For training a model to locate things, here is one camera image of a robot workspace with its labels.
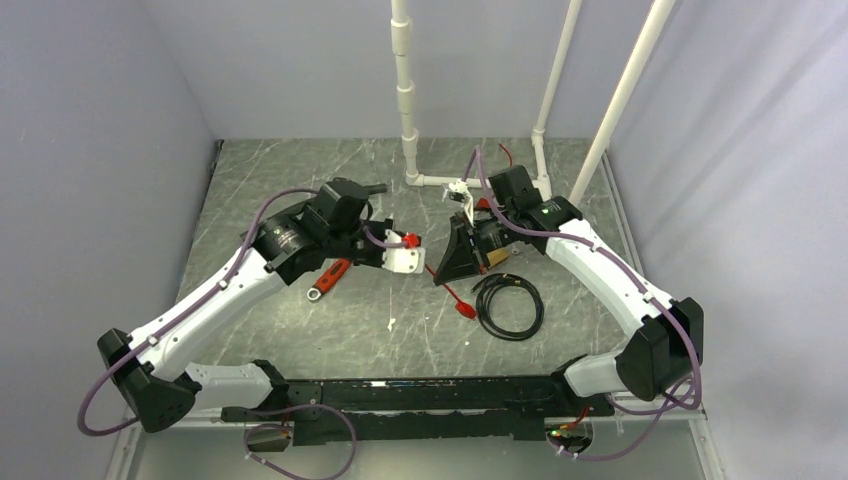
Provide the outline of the brass padlock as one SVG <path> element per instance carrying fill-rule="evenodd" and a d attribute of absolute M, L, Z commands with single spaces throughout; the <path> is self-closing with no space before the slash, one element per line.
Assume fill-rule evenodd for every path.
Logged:
<path fill-rule="evenodd" d="M 493 251 L 490 251 L 486 254 L 486 259 L 488 261 L 488 269 L 494 269 L 495 267 L 503 264 L 510 257 L 510 251 L 506 248 L 499 248 Z"/>

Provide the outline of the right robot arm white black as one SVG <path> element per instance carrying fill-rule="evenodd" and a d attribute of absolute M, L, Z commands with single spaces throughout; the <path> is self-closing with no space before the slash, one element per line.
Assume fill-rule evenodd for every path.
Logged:
<path fill-rule="evenodd" d="M 457 213 L 435 271 L 437 285 L 483 274 L 489 253 L 515 242 L 533 246 L 573 274 L 617 321 L 625 339 L 612 351 L 569 361 L 551 388 L 557 411 L 574 415 L 590 396 L 628 392 L 652 401 L 702 364 L 704 311 L 675 299 L 612 251 L 582 213 L 561 196 L 543 199 L 526 168 L 487 180 L 494 196 L 480 218 Z"/>

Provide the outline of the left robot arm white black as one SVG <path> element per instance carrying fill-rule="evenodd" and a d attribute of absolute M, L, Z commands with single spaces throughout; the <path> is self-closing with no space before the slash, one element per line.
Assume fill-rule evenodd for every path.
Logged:
<path fill-rule="evenodd" d="M 418 272 L 419 237 L 371 217 L 371 196 L 385 190 L 334 178 L 307 189 L 308 199 L 268 215 L 273 201 L 294 191 L 272 195 L 218 272 L 149 323 L 130 333 L 111 329 L 98 339 L 108 370 L 95 386 L 112 381 L 148 433 L 197 410 L 241 408 L 264 420 L 279 417 L 289 385 L 272 364 L 209 366 L 194 359 L 231 321 L 328 259 Z"/>

